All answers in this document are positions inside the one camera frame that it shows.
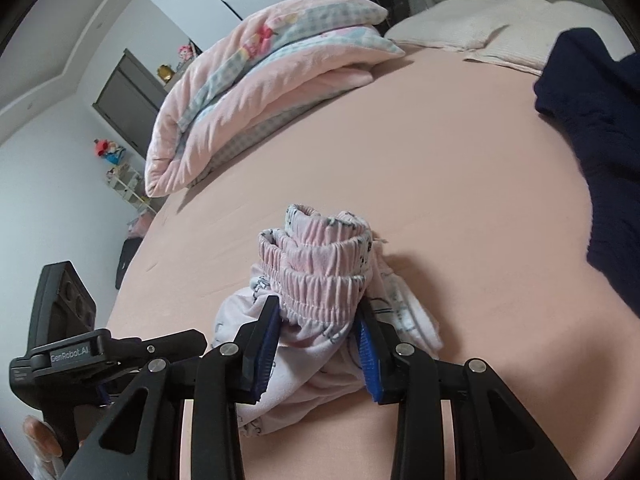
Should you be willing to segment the person's left hand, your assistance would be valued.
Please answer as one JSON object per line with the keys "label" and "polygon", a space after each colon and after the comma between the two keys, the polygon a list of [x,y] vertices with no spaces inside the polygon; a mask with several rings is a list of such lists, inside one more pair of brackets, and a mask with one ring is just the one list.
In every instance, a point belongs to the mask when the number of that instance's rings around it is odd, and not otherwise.
{"label": "person's left hand", "polygon": [[23,432],[35,451],[36,462],[42,466],[52,466],[54,460],[62,457],[62,448],[51,428],[39,419],[27,416],[23,422]]}

